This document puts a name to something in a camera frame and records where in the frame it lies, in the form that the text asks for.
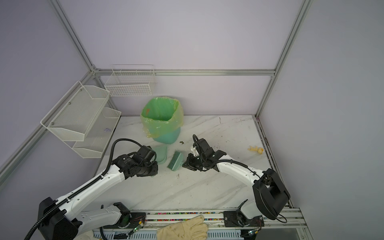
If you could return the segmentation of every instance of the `marble table surface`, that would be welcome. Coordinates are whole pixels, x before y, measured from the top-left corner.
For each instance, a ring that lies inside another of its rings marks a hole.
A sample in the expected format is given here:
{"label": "marble table surface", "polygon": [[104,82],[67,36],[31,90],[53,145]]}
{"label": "marble table surface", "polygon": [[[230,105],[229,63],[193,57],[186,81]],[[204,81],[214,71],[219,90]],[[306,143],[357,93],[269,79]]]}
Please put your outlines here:
{"label": "marble table surface", "polygon": [[[167,161],[159,165],[156,176],[128,178],[107,190],[85,210],[115,202],[122,202],[131,210],[223,209],[238,207],[245,199],[254,200],[251,187],[230,175],[213,169],[194,172],[180,167],[173,172],[167,168],[175,151],[182,152],[186,159],[193,134],[207,140],[215,151],[220,149],[250,167],[270,168],[265,152],[258,154],[247,150],[249,145],[262,147],[251,115],[184,116],[180,136],[174,144],[168,145]],[[140,117],[121,117],[110,145],[118,138],[130,138],[151,147],[162,145],[146,137]],[[110,149],[109,146],[97,173],[105,169]],[[115,146],[113,158],[137,150],[137,145],[121,141]]]}

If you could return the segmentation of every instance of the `mesh shelf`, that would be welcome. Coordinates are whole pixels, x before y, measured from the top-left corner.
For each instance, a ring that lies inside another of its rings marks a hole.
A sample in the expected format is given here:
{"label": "mesh shelf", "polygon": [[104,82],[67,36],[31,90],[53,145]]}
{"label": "mesh shelf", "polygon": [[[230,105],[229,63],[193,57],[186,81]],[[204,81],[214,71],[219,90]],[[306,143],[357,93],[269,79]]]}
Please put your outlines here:
{"label": "mesh shelf", "polygon": [[109,91],[81,85],[50,123],[41,124],[62,141],[84,141],[108,99]]}
{"label": "mesh shelf", "polygon": [[153,65],[111,65],[105,89],[112,97],[150,96],[156,85]]}
{"label": "mesh shelf", "polygon": [[117,110],[103,108],[85,140],[76,142],[72,149],[82,158],[101,158],[120,115]]}

